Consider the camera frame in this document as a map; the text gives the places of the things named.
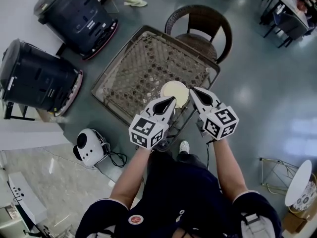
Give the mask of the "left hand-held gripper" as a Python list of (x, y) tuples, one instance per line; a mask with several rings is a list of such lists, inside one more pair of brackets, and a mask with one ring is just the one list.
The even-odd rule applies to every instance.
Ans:
[(176, 99), (173, 96), (151, 100), (144, 111), (134, 116), (129, 126), (131, 143), (148, 150), (154, 148), (163, 140), (175, 106)]

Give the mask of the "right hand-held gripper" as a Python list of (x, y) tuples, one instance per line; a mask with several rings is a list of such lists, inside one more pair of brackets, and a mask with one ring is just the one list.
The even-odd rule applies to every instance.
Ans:
[[(200, 113), (199, 118), (203, 122), (203, 132), (206, 132), (217, 141), (235, 132), (239, 118), (231, 106), (221, 104), (220, 107), (216, 107), (220, 104), (219, 98), (205, 88), (192, 87), (189, 92)], [(208, 107), (216, 108), (207, 113)]]

